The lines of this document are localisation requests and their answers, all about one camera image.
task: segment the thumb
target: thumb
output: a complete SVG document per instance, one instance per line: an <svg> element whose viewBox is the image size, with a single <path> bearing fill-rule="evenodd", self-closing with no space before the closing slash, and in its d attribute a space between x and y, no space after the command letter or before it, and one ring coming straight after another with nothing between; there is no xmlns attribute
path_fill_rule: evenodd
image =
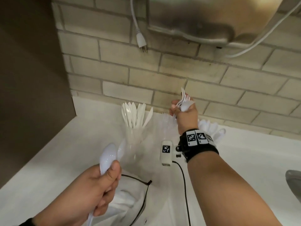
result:
<svg viewBox="0 0 301 226"><path fill-rule="evenodd" d="M181 112L181 110L174 104L171 105L170 110L176 116Z"/></svg>
<svg viewBox="0 0 301 226"><path fill-rule="evenodd" d="M118 178L121 172L120 164L117 160L114 160L111 164L111 167L107 172L100 176L98 182L103 190L106 190L112 183Z"/></svg>

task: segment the hand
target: hand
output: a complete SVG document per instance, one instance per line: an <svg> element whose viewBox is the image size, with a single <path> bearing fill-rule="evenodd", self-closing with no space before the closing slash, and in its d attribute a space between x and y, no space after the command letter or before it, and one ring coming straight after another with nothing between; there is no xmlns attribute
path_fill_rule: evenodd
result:
<svg viewBox="0 0 301 226"><path fill-rule="evenodd" d="M177 117L179 134L182 135L189 129L198 129L198 111L195 107L195 103L192 104L186 112L181 112L181 110L176 106L178 102L179 100L173 100L171 102L169 113L171 116L175 114Z"/></svg>
<svg viewBox="0 0 301 226"><path fill-rule="evenodd" d="M91 211L103 215L113 200L121 178L121 167L114 161L100 176L99 164L79 175L46 209L32 221L36 226L81 226Z"/></svg>

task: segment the black wrist strap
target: black wrist strap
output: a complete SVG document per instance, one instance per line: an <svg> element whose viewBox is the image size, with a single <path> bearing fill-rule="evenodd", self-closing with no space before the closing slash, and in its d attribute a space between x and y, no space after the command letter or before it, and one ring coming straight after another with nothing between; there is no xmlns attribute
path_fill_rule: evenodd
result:
<svg viewBox="0 0 301 226"><path fill-rule="evenodd" d="M32 218L29 218L27 221L24 223L20 224L19 226L35 226L32 222Z"/></svg>
<svg viewBox="0 0 301 226"><path fill-rule="evenodd" d="M199 129L190 129L180 136L180 149L188 163L194 156L202 152L212 151L219 154L211 136Z"/></svg>

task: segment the cabinet door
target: cabinet door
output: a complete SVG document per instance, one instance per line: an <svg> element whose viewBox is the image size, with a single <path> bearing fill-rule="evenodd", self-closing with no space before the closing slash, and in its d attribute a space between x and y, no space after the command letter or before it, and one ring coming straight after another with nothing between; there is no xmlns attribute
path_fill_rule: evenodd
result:
<svg viewBox="0 0 301 226"><path fill-rule="evenodd" d="M75 110L50 0L1 0L0 188Z"/></svg>

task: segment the backsplash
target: backsplash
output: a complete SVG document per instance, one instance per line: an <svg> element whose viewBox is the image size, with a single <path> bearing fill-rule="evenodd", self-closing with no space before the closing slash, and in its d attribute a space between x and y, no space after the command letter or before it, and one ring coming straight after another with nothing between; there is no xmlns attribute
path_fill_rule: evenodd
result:
<svg viewBox="0 0 301 226"><path fill-rule="evenodd" d="M144 0L136 15L148 53L137 47L129 0L53 0L53 11L72 95L163 112L185 87L200 119L301 140L301 13L228 59L236 51L147 31Z"/></svg>

